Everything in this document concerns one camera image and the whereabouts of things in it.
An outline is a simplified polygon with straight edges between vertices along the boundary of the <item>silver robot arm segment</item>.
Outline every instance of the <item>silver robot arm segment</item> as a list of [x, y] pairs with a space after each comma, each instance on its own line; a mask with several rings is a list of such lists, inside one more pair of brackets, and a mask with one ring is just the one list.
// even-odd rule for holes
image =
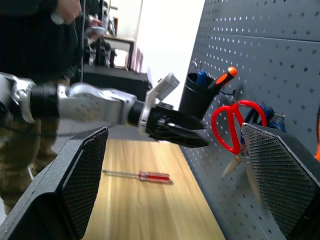
[[135, 95], [116, 89], [99, 89], [86, 83], [57, 88], [58, 113], [61, 119], [78, 122], [103, 121], [126, 125]]

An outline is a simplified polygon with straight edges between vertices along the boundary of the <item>camouflage pants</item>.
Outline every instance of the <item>camouflage pants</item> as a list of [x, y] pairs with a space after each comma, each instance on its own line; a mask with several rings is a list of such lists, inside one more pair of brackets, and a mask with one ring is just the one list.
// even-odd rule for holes
[[[47, 84], [69, 85], [70, 81]], [[19, 130], [0, 128], [0, 197], [8, 215], [31, 183], [28, 166], [31, 164], [31, 172], [35, 177], [56, 158], [52, 146], [57, 139], [59, 120], [37, 120], [34, 124], [11, 121], [7, 125]]]

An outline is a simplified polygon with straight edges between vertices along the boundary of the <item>red screwdriver handle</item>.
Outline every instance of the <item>red screwdriver handle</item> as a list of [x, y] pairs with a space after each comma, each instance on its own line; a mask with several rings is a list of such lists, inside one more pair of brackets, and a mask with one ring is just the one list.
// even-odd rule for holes
[[138, 173], [138, 178], [141, 181], [147, 181], [151, 183], [162, 183], [168, 184], [171, 182], [170, 175], [167, 173], [158, 173], [158, 172], [143, 172]]
[[209, 86], [209, 89], [213, 90], [214, 92], [219, 92], [220, 89], [234, 79], [238, 74], [237, 69], [234, 66], [229, 66], [227, 68], [227, 72], [222, 74], [215, 82]]

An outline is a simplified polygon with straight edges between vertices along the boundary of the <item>cable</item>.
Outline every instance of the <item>cable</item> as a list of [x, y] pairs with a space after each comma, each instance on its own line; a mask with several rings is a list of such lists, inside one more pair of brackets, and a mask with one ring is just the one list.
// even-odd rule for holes
[[84, 80], [84, 52], [85, 52], [85, 25], [86, 25], [86, 0], [83, 0], [83, 20], [82, 20], [82, 36], [81, 36], [81, 73], [80, 73], [80, 83]]

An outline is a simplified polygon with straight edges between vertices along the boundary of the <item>screwdriver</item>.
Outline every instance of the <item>screwdriver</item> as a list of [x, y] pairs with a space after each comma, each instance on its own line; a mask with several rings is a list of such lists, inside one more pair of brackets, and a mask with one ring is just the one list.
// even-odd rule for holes
[[216, 81], [213, 81], [209, 85], [209, 89], [212, 90], [215, 94], [218, 94], [220, 89], [234, 79], [238, 74], [237, 69], [234, 66], [229, 66], [227, 72], [222, 74]]
[[112, 175], [112, 176], [138, 178], [140, 181], [143, 181], [143, 182], [158, 183], [158, 184], [170, 184], [172, 182], [170, 179], [170, 175], [167, 173], [145, 172], [145, 171], [134, 173], [134, 172], [108, 171], [108, 170], [102, 170], [102, 172], [104, 174]]

